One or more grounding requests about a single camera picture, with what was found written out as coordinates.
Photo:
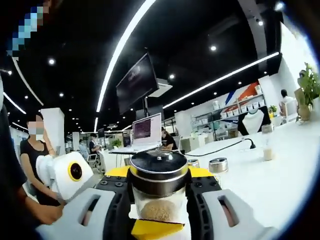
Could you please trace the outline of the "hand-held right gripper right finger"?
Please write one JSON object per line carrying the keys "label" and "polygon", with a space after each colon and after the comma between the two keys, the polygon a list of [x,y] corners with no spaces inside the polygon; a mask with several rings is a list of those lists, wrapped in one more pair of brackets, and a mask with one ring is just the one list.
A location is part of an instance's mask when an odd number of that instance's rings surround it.
{"label": "hand-held right gripper right finger", "polygon": [[205,168],[189,167],[186,210],[193,240],[274,240],[278,230],[265,227],[254,211]]}

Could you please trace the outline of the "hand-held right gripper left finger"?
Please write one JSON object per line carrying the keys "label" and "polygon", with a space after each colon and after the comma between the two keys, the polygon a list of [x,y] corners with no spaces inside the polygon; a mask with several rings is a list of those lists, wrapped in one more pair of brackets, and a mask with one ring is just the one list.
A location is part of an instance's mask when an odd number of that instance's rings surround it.
{"label": "hand-held right gripper left finger", "polygon": [[110,170],[95,188],[71,200],[51,225],[36,228],[44,240],[128,240],[131,199],[128,166]]}

